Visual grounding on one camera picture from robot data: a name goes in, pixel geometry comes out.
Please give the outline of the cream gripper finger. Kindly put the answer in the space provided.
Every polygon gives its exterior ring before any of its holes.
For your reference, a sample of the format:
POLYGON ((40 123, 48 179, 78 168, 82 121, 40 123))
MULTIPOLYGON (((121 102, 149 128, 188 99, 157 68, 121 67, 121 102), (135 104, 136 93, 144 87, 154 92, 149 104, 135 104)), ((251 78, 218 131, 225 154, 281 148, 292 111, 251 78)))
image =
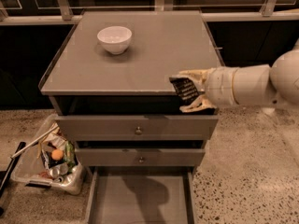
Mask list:
POLYGON ((180 71, 178 74, 183 77, 187 77, 198 84, 204 84, 207 80, 209 69, 196 69, 196 70, 184 70, 180 71))
POLYGON ((205 94, 201 94, 190 105, 183 105, 179 110, 183 113, 192 113, 208 108, 216 108, 216 106, 208 100, 205 94))

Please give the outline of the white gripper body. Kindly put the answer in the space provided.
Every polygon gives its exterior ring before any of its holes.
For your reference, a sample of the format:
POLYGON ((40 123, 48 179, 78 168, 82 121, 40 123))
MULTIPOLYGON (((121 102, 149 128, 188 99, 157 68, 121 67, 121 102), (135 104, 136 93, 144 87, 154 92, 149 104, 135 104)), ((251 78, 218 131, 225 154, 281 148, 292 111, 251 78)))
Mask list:
POLYGON ((216 107, 235 106, 233 79, 236 68, 217 67, 207 71, 205 94, 216 107))

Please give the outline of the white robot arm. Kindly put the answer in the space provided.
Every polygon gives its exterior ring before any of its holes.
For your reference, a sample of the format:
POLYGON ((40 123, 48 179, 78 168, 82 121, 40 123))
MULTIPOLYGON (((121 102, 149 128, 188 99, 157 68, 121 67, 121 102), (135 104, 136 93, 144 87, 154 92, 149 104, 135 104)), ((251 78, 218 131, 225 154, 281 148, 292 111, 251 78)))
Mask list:
POLYGON ((271 65, 217 67, 178 73, 192 83, 199 96, 180 110, 192 113, 208 108, 258 105, 267 108, 299 106, 299 40, 271 65))

